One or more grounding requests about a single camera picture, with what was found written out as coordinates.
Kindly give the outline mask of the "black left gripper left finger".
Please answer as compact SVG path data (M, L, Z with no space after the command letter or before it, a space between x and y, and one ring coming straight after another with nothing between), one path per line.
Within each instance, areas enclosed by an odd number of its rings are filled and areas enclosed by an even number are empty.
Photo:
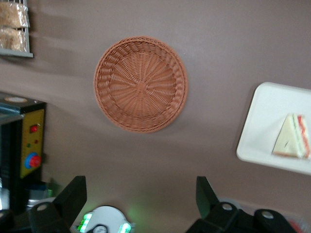
M76 176L52 201L36 204L15 215L0 211L2 233L69 233L87 200L86 177Z

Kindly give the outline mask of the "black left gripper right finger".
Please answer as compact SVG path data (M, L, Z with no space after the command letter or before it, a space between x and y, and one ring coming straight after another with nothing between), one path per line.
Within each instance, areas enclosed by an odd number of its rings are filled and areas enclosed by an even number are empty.
M277 211L257 209L253 215L227 201L219 201L204 176L196 178L196 204L200 212L188 233L295 233Z

